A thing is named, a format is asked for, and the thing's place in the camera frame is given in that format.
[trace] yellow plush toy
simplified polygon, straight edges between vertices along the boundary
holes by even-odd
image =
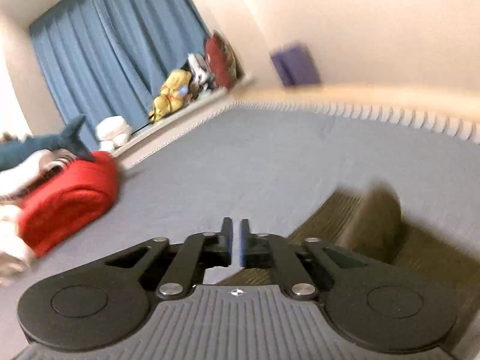
[[[153,110],[149,114],[151,123],[158,122],[162,117],[183,107],[183,98],[188,93],[190,78],[191,74],[181,69],[170,73],[162,85],[160,95],[153,100]]]

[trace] red cushion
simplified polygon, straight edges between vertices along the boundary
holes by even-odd
[[[102,216],[116,201],[115,161],[103,151],[93,155],[95,162],[74,161],[26,198],[19,232],[37,257]]]
[[[218,86],[231,89],[236,81],[235,56],[230,45],[215,32],[205,43],[208,67],[215,75]]]

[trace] gray fabric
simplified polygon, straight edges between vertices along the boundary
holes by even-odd
[[[202,53],[206,28],[191,0],[62,0],[30,25],[46,83],[63,119],[87,115],[81,138],[121,115],[148,123],[152,100],[188,53]]]
[[[111,212],[0,288],[0,359],[26,343],[15,307],[34,282],[153,236],[182,242],[219,230],[224,216],[236,221],[236,236],[242,218],[254,232],[286,236],[339,184],[385,180],[405,215],[478,255],[479,164],[477,146],[444,134],[300,111],[225,112],[129,170]],[[207,272],[205,282],[238,269],[238,250],[235,263]]]

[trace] shark plush toy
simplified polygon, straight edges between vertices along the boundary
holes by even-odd
[[[85,122],[85,115],[72,120],[60,134],[27,137],[24,142],[11,140],[0,144],[0,171],[12,169],[39,150],[66,149],[77,157],[93,161],[92,154],[80,141],[78,133]]]

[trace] purple object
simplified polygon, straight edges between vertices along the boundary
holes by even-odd
[[[270,55],[284,86],[320,84],[308,49],[301,44]]]

